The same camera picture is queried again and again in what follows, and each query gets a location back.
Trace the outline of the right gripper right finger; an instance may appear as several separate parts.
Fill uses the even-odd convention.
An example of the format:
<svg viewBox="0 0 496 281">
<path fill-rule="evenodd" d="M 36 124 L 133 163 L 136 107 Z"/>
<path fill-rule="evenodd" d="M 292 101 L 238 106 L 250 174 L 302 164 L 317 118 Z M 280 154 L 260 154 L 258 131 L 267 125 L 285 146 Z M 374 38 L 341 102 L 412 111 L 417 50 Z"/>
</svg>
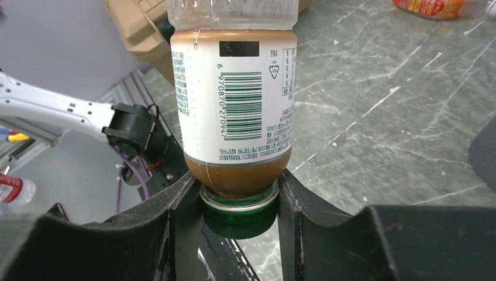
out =
<svg viewBox="0 0 496 281">
<path fill-rule="evenodd" d="M 278 179 L 284 280 L 494 280 L 495 209 L 369 205 L 350 215 Z"/>
</svg>

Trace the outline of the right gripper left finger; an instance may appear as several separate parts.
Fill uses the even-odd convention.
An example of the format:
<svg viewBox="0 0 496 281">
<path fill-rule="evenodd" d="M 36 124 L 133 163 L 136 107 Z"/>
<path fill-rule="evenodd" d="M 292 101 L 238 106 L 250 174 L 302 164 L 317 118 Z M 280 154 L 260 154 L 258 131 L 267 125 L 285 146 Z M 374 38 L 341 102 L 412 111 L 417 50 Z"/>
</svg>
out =
<svg viewBox="0 0 496 281">
<path fill-rule="evenodd" d="M 201 184 L 172 186 L 102 223 L 1 217 L 2 280 L 195 280 Z"/>
</svg>

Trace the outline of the brown tea bottle green cap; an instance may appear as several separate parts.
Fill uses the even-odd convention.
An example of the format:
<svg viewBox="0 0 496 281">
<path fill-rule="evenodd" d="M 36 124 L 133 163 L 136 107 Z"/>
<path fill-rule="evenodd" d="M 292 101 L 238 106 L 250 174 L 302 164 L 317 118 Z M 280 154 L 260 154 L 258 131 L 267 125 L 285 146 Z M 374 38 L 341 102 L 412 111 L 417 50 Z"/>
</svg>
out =
<svg viewBox="0 0 496 281">
<path fill-rule="evenodd" d="M 170 1 L 185 161 L 203 184 L 203 217 L 248 239 L 277 215 L 292 150 L 298 1 Z"/>
</svg>

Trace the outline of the orange bottle pack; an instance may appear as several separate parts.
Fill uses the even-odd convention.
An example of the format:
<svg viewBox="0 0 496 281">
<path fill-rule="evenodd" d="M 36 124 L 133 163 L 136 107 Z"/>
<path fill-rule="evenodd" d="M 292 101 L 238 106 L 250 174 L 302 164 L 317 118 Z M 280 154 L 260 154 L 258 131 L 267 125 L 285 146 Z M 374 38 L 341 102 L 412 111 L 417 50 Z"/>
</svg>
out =
<svg viewBox="0 0 496 281">
<path fill-rule="evenodd" d="M 452 20 L 460 16 L 465 0 L 392 0 L 397 8 L 428 19 Z"/>
</svg>

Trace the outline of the grey mesh waste bin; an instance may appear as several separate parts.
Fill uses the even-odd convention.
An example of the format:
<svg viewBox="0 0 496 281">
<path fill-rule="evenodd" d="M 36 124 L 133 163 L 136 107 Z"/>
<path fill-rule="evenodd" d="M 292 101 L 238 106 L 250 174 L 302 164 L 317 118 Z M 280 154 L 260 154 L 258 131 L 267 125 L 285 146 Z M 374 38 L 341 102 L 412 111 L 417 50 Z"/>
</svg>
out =
<svg viewBox="0 0 496 281">
<path fill-rule="evenodd" d="M 468 153 L 475 173 L 495 192 L 495 117 L 471 141 Z"/>
</svg>

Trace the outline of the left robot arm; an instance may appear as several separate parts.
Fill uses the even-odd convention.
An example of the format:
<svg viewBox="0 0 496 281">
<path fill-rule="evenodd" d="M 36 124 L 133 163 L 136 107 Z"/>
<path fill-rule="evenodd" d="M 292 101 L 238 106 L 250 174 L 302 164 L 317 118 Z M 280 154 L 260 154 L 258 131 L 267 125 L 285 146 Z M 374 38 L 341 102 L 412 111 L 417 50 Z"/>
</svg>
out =
<svg viewBox="0 0 496 281">
<path fill-rule="evenodd" d="M 1 116 L 42 121 L 92 136 L 131 156 L 161 155 L 168 133 L 148 107 L 82 100 L 1 72 Z"/>
</svg>

